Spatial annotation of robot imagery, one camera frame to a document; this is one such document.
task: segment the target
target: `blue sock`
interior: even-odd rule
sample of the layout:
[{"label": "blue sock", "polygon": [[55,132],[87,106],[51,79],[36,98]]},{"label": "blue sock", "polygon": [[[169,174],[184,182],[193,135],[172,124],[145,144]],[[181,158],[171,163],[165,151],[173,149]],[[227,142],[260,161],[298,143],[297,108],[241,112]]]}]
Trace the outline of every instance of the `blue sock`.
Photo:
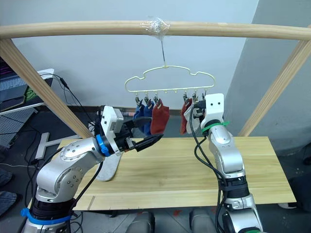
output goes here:
[{"label": "blue sock", "polygon": [[[135,111],[135,114],[133,116],[133,119],[136,119],[138,117],[143,117],[144,116],[144,108],[145,108],[145,105],[141,105],[140,107],[137,106],[136,107],[136,111]],[[139,130],[144,133],[144,126],[141,126],[139,127]]]},{"label": "blue sock", "polygon": [[[154,105],[155,105],[155,103],[153,101],[151,101],[151,107],[148,108],[148,106],[146,106],[144,108],[144,116],[145,117],[152,117],[152,110],[154,108]],[[150,133],[150,126],[151,126],[151,122],[149,122],[149,123],[144,125],[144,134],[146,136],[150,136],[151,135],[151,133]]]}]

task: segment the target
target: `white bracket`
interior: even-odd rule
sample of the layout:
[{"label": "white bracket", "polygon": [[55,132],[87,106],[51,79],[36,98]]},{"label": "white bracket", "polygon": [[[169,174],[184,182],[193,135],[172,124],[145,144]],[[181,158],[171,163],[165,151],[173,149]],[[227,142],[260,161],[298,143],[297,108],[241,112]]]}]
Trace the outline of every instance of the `white bracket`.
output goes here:
[{"label": "white bracket", "polygon": [[36,159],[44,158],[46,147],[50,147],[50,146],[53,146],[53,145],[60,144],[61,141],[64,140],[64,139],[79,139],[79,138],[81,138],[78,135],[73,135],[73,136],[70,136],[70,137],[64,137],[64,138],[56,139],[56,140],[53,140],[53,141],[49,141],[49,136],[50,136],[50,133],[43,133],[41,135],[40,144],[38,146],[37,153],[35,154],[35,158]]}]

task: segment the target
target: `gray wall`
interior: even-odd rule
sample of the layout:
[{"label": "gray wall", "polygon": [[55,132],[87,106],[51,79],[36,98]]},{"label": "gray wall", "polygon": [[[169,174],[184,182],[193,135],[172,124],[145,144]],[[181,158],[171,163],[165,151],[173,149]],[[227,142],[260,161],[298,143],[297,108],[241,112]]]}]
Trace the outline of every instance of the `gray wall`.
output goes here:
[{"label": "gray wall", "polygon": [[[260,0],[253,23],[307,27],[310,0]],[[278,75],[297,41],[247,39],[225,99],[228,128],[237,135]],[[275,150],[291,152],[311,141],[311,58],[251,136],[269,136]]]},{"label": "gray wall", "polygon": [[[152,20],[148,16],[167,21],[251,23],[257,3],[258,0],[0,0],[0,24]],[[126,92],[125,80],[164,65],[160,41],[147,35],[50,36],[14,39],[14,43],[37,70],[54,68],[56,74],[63,76],[83,105],[135,107],[135,94]],[[164,50],[168,65],[213,74],[217,83],[210,93],[226,94],[244,43],[245,38],[167,36]],[[144,81],[133,80],[129,88],[165,89],[211,83],[204,75],[193,77],[184,70],[166,69],[149,73]],[[64,100],[58,83],[53,88]],[[182,91],[159,93],[171,109],[182,107],[182,95]]]}]

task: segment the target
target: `wooden board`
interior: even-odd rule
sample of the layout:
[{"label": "wooden board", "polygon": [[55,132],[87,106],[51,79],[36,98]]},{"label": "wooden board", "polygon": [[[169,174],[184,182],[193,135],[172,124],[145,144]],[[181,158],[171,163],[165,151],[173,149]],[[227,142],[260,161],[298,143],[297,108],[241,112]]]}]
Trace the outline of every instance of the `wooden board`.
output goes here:
[{"label": "wooden board", "polygon": [[[63,140],[60,147],[74,140]],[[256,204],[294,202],[292,190],[267,137],[237,137],[247,181]],[[213,206],[217,202],[214,173],[193,154],[192,138],[162,138],[139,153],[124,153],[112,181],[95,180],[76,210]],[[208,142],[203,148],[211,161]],[[96,166],[83,178],[77,194]]]},{"label": "wooden board", "polygon": [[[165,21],[165,35],[228,36],[311,40],[311,29],[302,27],[243,24]],[[0,26],[0,38],[50,35],[155,35],[154,21],[72,21]]]}]

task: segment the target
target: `wooden dowel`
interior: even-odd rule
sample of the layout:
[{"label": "wooden dowel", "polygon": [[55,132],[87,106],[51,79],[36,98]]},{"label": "wooden dowel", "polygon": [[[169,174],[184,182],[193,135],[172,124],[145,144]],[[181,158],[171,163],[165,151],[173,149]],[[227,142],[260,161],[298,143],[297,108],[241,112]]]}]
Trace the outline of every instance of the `wooden dowel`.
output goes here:
[{"label": "wooden dowel", "polygon": [[[170,27],[166,35],[311,40],[311,29],[301,27],[179,21],[167,23],[170,24]],[[74,21],[33,23],[0,26],[0,38],[7,39],[32,36],[91,34],[149,35],[150,28],[150,21]]]},{"label": "wooden dowel", "polygon": [[82,138],[92,137],[87,127],[52,91],[50,86],[40,77],[27,59],[16,48],[11,39],[0,41],[0,56],[76,134]]},{"label": "wooden dowel", "polygon": [[247,120],[239,136],[249,136],[261,119],[269,111],[284,89],[300,70],[311,54],[311,41],[299,41],[292,54],[286,61],[281,72],[271,84],[250,118]]}]

